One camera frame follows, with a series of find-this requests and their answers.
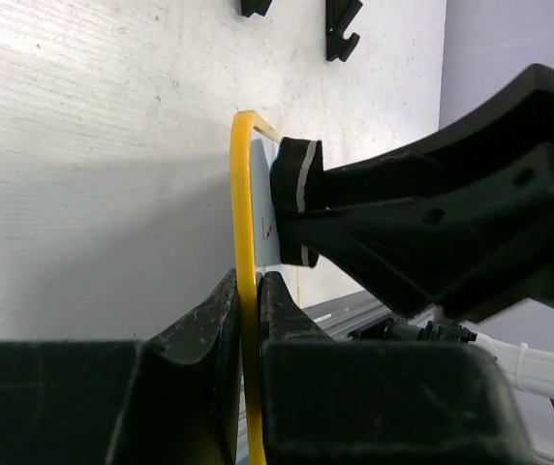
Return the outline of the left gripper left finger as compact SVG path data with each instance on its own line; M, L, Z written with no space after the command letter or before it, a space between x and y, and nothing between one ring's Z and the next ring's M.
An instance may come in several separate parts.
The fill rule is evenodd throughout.
M146 341L0 341L0 464L232 464L240 316L229 272Z

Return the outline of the black bone-shaped eraser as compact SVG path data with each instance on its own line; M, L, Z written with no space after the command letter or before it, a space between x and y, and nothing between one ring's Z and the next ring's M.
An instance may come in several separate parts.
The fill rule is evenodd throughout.
M286 223L320 206L323 144L320 140L282 138L270 169L270 192L282 264L314 267L319 254L291 239Z

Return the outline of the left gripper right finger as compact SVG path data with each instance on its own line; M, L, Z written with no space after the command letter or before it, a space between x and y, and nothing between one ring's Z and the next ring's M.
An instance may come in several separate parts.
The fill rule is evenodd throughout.
M278 272L260 286L262 440L270 464L531 464L487 352L445 342L338 342Z

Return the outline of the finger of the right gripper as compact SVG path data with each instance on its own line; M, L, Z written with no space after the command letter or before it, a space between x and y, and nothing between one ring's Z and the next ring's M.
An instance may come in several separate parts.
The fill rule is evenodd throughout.
M532 64L487 102L384 155L327 170L314 208L406 210L507 168L554 142L554 69Z
M554 244L551 146L414 208L310 212L289 220L287 233L396 314L439 305L453 320L477 323L538 301Z

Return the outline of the yellow framed whiteboard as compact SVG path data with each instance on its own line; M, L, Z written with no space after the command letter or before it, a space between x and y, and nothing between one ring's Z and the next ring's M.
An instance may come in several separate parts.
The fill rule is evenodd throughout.
M281 134L254 110L235 114L231 125L230 178L237 290L241 303L241 349L251 464L266 462L262 443L259 284L268 270L282 273L296 303L300 271L279 264L268 171Z

